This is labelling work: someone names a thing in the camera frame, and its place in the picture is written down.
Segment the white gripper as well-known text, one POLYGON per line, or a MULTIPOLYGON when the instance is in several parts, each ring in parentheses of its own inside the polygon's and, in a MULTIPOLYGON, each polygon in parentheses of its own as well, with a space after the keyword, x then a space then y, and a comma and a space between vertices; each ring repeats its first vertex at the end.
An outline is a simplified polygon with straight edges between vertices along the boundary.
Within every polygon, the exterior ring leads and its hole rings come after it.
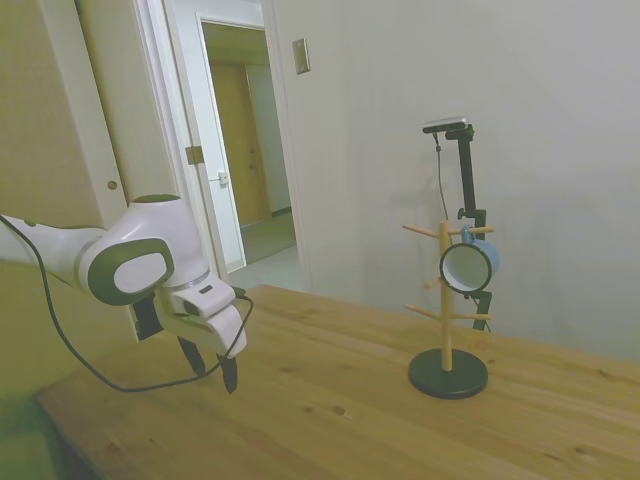
POLYGON ((236 391, 239 376, 234 357, 247 346, 247 336, 240 312, 233 304, 207 319, 190 315, 168 316, 167 330, 179 336, 181 350, 196 376, 206 373, 205 362, 197 345, 215 351, 227 393, 236 391))

